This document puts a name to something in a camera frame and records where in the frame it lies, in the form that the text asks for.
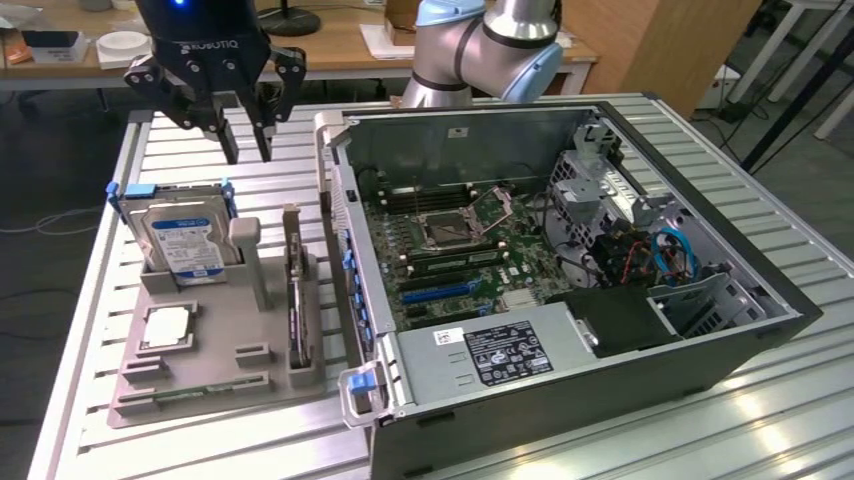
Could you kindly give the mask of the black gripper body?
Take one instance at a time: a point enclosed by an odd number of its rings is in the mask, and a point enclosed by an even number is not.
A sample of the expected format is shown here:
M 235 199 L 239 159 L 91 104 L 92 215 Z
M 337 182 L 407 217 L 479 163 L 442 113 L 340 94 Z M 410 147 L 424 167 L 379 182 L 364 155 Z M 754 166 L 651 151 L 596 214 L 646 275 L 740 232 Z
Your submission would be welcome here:
M 253 88 L 271 55 L 251 1 L 139 0 L 160 66 L 193 90 Z

